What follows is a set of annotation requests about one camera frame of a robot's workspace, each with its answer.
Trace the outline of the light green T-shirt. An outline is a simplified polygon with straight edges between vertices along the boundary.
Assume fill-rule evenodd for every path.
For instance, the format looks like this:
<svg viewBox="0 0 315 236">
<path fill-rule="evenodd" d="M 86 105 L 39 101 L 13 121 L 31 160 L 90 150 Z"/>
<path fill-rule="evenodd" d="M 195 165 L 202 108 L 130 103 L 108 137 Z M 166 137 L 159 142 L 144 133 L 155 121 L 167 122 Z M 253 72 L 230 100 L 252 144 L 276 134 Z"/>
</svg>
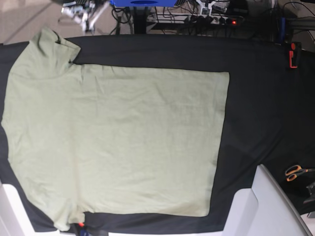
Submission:
<svg viewBox="0 0 315 236">
<path fill-rule="evenodd" d="M 74 63 L 42 29 L 8 74 L 1 125 L 27 199 L 61 231 L 85 213 L 204 217 L 229 73 Z"/>
</svg>

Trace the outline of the black table cloth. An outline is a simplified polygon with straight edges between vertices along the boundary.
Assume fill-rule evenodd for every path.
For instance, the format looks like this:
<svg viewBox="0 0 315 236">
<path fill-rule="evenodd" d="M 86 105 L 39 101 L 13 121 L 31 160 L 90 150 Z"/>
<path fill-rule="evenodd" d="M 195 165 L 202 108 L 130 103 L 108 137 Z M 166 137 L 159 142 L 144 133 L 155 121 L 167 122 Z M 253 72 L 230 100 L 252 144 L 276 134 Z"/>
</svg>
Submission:
<svg viewBox="0 0 315 236">
<path fill-rule="evenodd" d="M 227 71 L 230 83 L 218 167 L 206 217 L 161 214 L 86 214 L 97 230 L 126 234 L 190 234 L 221 231 L 237 190 L 252 185 L 263 164 L 300 214 L 314 174 L 287 182 L 294 164 L 315 165 L 315 55 L 302 51 L 289 68 L 288 49 L 272 43 L 184 35 L 117 35 L 72 38 L 77 64 Z"/>
</svg>

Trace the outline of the blue plastic box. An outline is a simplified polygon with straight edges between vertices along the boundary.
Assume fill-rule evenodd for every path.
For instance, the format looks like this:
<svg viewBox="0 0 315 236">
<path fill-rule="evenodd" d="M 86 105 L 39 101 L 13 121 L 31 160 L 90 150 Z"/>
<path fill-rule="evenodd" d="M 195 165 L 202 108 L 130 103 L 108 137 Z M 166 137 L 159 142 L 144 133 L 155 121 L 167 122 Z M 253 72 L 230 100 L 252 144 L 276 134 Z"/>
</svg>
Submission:
<svg viewBox="0 0 315 236">
<path fill-rule="evenodd" d="M 111 0 L 110 2 L 117 7 L 173 7 L 177 0 Z"/>
</svg>

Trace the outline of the red black clamp front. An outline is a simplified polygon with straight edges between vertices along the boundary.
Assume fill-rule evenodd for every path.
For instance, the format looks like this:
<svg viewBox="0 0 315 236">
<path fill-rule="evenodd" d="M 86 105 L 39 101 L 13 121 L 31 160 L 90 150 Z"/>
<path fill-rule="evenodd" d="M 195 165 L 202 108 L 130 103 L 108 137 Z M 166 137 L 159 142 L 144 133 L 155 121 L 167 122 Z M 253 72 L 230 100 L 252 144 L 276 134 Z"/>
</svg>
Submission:
<svg viewBox="0 0 315 236">
<path fill-rule="evenodd" d="M 73 224 L 73 230 L 76 236 L 90 236 L 83 223 Z"/>
</svg>

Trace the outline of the red black clamp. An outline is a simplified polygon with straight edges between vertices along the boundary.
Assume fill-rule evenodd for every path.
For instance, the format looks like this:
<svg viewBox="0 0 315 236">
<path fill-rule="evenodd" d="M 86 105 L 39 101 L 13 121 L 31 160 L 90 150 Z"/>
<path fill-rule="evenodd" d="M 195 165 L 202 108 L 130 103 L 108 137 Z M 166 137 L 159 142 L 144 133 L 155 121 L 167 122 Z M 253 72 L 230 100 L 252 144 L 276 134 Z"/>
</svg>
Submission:
<svg viewBox="0 0 315 236">
<path fill-rule="evenodd" d="M 289 67 L 296 69 L 298 67 L 299 47 L 297 42 L 292 42 L 289 49 Z"/>
<path fill-rule="evenodd" d="M 76 236 L 90 236 L 83 223 L 73 224 L 73 230 Z"/>
</svg>

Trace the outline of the red black clamp right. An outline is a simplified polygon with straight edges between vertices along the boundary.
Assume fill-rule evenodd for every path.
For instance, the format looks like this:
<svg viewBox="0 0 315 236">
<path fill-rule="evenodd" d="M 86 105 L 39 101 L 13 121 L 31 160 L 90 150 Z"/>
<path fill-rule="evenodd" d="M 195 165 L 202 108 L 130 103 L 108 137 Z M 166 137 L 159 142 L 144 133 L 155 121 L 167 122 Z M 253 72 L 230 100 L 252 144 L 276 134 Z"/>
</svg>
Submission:
<svg viewBox="0 0 315 236">
<path fill-rule="evenodd" d="M 289 67 L 296 69 L 298 67 L 299 47 L 297 42 L 292 42 L 289 49 Z"/>
</svg>

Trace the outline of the orange handled scissors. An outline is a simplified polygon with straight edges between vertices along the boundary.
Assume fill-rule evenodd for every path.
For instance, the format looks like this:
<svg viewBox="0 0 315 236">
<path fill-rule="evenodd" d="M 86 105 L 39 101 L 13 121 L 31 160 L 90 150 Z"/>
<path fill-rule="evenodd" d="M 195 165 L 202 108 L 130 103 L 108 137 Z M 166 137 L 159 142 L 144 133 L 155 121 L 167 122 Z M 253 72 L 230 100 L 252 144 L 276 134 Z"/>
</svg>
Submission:
<svg viewBox="0 0 315 236">
<path fill-rule="evenodd" d="M 293 165 L 285 171 L 284 175 L 286 181 L 291 182 L 305 173 L 310 173 L 314 171 L 314 168 L 302 168 L 300 165 Z"/>
</svg>

